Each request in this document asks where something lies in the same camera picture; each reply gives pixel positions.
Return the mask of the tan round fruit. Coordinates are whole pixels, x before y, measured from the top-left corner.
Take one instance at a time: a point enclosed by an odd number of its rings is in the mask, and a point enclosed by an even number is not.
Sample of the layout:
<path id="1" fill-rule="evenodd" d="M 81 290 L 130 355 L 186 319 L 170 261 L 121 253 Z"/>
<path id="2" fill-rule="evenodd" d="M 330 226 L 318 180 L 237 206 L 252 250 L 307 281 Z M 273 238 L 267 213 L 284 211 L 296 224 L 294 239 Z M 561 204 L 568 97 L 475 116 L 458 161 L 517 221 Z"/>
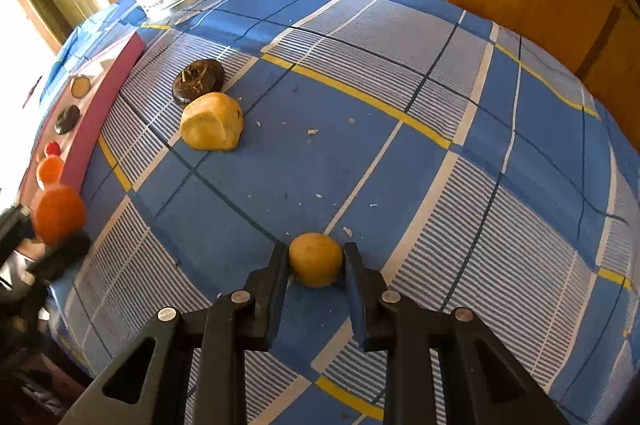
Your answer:
<path id="1" fill-rule="evenodd" d="M 341 272 L 343 252 L 331 237 L 321 233 L 304 233 L 288 246 L 288 262 L 294 277 L 310 289 L 333 284 Z"/>

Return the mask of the red tomato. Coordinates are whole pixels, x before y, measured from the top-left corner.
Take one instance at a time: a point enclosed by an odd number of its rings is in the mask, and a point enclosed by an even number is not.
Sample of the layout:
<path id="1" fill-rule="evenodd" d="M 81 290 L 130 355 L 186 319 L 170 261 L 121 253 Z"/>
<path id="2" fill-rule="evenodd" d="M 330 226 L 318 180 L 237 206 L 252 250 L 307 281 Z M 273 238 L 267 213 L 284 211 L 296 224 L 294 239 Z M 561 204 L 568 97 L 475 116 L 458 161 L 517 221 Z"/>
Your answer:
<path id="1" fill-rule="evenodd" d="M 44 156 L 60 156 L 62 153 L 61 147 L 56 141 L 49 141 L 43 149 Z"/>

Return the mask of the yellow apple-like fruit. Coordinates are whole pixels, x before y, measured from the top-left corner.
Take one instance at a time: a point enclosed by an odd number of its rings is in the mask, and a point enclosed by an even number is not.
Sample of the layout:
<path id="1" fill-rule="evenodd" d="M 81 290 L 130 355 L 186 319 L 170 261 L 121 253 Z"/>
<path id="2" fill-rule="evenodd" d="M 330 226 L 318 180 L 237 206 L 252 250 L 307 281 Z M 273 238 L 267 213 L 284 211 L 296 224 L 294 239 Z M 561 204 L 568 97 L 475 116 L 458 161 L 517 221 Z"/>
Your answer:
<path id="1" fill-rule="evenodd" d="M 180 120 L 180 137 L 198 151 L 232 151 L 241 138 L 244 117 L 240 104 L 221 92 L 210 92 L 189 103 Z"/>

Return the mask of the large orange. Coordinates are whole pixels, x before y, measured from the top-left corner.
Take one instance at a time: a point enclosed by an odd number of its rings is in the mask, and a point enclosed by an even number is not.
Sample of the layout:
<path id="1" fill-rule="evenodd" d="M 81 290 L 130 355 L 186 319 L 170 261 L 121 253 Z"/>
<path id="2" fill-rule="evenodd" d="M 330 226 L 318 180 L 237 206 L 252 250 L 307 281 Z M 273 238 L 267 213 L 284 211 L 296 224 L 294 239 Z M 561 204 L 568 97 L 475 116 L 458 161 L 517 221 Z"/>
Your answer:
<path id="1" fill-rule="evenodd" d="M 77 191 L 65 184 L 52 184 L 37 198 L 32 227 L 47 246 L 61 243 L 86 223 L 86 205 Z"/>

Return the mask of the blue plaid tablecloth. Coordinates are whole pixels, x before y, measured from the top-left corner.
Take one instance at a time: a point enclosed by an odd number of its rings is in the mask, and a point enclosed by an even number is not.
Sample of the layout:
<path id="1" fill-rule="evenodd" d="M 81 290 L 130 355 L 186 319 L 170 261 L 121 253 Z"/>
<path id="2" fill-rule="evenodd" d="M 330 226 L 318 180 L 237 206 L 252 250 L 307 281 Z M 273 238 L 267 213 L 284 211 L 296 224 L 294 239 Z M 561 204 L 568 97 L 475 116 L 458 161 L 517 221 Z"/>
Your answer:
<path id="1" fill-rule="evenodd" d="M 317 232 L 425 308 L 476 311 L 570 423 L 608 420 L 639 371 L 639 155 L 553 56 L 445 0 L 198 0 L 163 24 L 122 0 L 61 72 L 130 32 L 81 187 L 96 247 L 52 289 L 91 374 Z M 232 151 L 180 137 L 171 86 L 201 59 L 242 107 Z"/>

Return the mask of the cut eggplant piece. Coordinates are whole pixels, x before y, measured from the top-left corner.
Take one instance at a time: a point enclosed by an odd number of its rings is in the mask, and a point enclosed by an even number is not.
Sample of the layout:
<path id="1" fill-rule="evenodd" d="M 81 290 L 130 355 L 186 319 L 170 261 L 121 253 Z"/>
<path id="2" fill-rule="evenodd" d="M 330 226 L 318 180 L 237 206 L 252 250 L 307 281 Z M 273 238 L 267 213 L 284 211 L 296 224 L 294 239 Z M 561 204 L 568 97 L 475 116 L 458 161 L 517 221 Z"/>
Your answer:
<path id="1" fill-rule="evenodd" d="M 88 96 L 91 87 L 91 78 L 86 75 L 76 75 L 70 80 L 70 94 L 76 100 L 81 100 Z"/>

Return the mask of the pink tray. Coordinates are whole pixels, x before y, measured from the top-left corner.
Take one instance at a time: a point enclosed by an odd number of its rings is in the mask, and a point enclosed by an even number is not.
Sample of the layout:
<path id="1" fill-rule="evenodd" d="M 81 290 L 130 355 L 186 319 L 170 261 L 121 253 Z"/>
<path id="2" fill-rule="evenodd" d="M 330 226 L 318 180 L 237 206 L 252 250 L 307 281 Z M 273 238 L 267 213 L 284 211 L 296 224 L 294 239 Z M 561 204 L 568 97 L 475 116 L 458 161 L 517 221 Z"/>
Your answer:
<path id="1" fill-rule="evenodd" d="M 40 158 L 43 158 L 44 145 L 53 140 L 58 141 L 62 148 L 64 168 L 61 181 L 77 191 L 81 189 L 106 116 L 144 49 L 145 42 L 142 38 L 136 32 L 130 32 L 80 68 L 79 73 L 87 76 L 91 82 L 91 88 L 83 98 L 75 99 L 72 96 L 69 82 L 63 85 L 58 99 L 51 104 L 50 111 L 37 132 L 28 168 L 18 188 L 18 203 L 32 206 L 32 201 L 39 192 L 36 169 Z M 80 111 L 77 124 L 68 133 L 56 133 L 54 123 L 58 115 L 64 107 L 72 104 L 77 105 Z"/>

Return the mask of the small dark round fruit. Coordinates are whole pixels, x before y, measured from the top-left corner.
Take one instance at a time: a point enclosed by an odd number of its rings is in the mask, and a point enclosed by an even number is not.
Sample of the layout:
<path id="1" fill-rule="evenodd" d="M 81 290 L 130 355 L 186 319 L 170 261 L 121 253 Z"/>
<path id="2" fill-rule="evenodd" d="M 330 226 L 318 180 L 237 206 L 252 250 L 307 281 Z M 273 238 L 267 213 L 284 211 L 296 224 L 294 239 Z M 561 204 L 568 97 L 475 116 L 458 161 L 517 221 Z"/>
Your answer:
<path id="1" fill-rule="evenodd" d="M 58 117 L 55 119 L 54 131 L 60 136 L 71 132 L 79 122 L 80 116 L 81 111 L 77 105 L 70 104 L 63 107 L 62 111 L 58 113 Z"/>

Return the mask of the small orange tangerine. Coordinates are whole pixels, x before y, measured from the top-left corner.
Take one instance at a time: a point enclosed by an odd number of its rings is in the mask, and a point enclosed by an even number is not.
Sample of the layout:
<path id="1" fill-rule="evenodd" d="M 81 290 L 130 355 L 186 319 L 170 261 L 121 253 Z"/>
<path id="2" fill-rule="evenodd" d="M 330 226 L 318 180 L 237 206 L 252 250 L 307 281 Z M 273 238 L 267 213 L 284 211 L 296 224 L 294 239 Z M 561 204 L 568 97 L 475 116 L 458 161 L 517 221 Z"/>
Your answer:
<path id="1" fill-rule="evenodd" d="M 41 189 L 60 182 L 65 162 L 58 155 L 46 156 L 36 169 L 36 179 Z"/>

